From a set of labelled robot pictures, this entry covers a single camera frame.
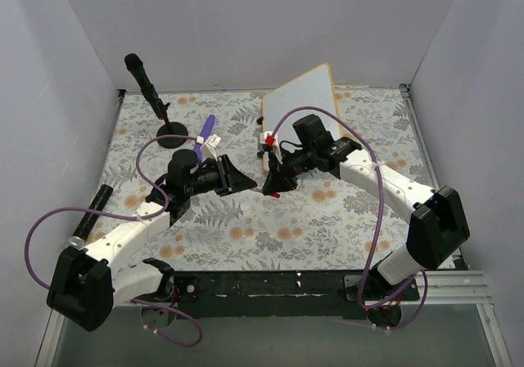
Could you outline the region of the black microphone on stand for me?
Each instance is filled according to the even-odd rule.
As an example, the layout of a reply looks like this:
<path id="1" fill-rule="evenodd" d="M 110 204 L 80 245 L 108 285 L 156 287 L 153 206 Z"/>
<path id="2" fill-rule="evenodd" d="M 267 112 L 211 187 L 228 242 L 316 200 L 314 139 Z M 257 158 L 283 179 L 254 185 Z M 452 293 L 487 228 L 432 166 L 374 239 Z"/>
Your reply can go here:
<path id="1" fill-rule="evenodd" d="M 187 128 L 179 122 L 169 120 L 167 114 L 169 104 L 164 104 L 160 99 L 155 86 L 147 76 L 142 60 L 137 54 L 130 53 L 124 57 L 124 63 L 128 72 L 135 78 L 142 95 L 156 117 L 164 122 L 156 133 L 157 137 L 165 136 L 157 141 L 159 145 L 168 149 L 181 147 L 186 142 Z"/>

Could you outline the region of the floral table mat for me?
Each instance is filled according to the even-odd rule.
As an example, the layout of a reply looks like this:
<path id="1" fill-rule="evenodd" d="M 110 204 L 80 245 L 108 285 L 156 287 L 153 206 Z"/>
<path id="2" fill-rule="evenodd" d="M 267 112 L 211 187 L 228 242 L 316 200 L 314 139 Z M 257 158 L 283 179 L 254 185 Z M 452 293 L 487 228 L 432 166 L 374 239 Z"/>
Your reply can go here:
<path id="1" fill-rule="evenodd" d="M 335 97 L 339 116 L 384 164 L 421 184 L 431 182 L 399 90 L 338 90 Z M 256 155 L 260 93 L 167 94 L 164 101 L 170 118 L 191 135 L 214 115 L 218 153 L 264 182 Z M 132 214 L 149 193 L 149 181 L 166 172 L 171 152 L 153 142 L 157 128 L 148 103 L 126 95 L 102 175 L 113 188 L 109 212 Z M 391 210 L 378 220 L 377 206 L 363 189 L 317 171 L 300 177 L 298 189 L 280 198 L 252 191 L 207 193 L 194 197 L 183 218 L 129 263 L 155 257 L 177 270 L 361 269 L 368 256 L 380 260 L 407 238 L 407 224 Z"/>

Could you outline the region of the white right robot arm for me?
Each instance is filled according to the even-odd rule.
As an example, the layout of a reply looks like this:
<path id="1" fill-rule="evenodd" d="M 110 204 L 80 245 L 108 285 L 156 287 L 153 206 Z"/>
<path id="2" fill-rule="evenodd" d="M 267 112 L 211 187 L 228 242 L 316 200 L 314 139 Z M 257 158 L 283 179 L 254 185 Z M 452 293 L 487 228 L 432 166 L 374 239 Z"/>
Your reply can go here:
<path id="1" fill-rule="evenodd" d="M 275 133 L 260 135 L 259 147 L 267 153 L 269 167 L 264 195 L 292 191 L 298 175 L 320 170 L 372 194 L 409 226 L 405 244 L 370 270 L 368 283 L 376 297 L 393 297 L 405 279 L 420 270 L 439 268 L 469 239 L 468 222 L 455 189 L 434 189 L 379 165 L 355 140 L 335 139 L 317 115 L 300 118 L 293 128 L 300 141 L 294 152 L 281 149 Z"/>

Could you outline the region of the aluminium frame rail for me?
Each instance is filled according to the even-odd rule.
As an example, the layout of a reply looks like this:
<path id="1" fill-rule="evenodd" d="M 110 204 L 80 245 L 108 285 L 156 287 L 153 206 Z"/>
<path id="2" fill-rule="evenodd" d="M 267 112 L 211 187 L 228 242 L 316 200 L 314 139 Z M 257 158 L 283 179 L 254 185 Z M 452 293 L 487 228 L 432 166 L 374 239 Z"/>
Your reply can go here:
<path id="1" fill-rule="evenodd" d="M 376 326 L 341 317 L 194 318 L 127 304 L 100 333 L 52 313 L 39 366 L 309 365 L 509 366 L 484 274 L 460 265 L 415 280 L 417 301 L 401 304 L 400 323 Z"/>

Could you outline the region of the yellow framed whiteboard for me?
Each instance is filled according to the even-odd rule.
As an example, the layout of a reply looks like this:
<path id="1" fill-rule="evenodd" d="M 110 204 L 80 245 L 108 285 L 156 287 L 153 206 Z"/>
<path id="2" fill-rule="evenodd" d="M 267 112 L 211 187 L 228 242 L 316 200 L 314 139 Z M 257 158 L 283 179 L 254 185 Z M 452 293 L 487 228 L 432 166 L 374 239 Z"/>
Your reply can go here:
<path id="1" fill-rule="evenodd" d="M 328 63 L 323 63 L 266 93 L 262 98 L 261 109 L 261 138 L 265 138 L 285 118 L 278 127 L 277 140 L 298 143 L 300 140 L 292 124 L 309 114 L 318 116 L 334 139 L 339 139 L 343 133 L 341 125 L 330 117 L 331 114 L 338 116 L 339 108 Z"/>

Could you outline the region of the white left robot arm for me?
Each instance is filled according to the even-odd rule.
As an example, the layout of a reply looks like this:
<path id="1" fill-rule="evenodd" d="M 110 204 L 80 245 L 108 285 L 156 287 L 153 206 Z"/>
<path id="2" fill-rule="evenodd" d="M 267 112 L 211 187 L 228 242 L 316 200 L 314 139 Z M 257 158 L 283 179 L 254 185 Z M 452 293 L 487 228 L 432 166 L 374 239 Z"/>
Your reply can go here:
<path id="1" fill-rule="evenodd" d="M 168 301 L 176 288 L 174 269 L 155 258 L 128 268 L 130 258 L 177 222 L 191 197 L 208 192 L 223 197 L 256 185 L 226 155 L 199 161 L 191 150 L 176 151 L 132 220 L 80 250 L 67 247 L 59 255 L 47 306 L 91 332 L 114 307 L 134 298 Z"/>

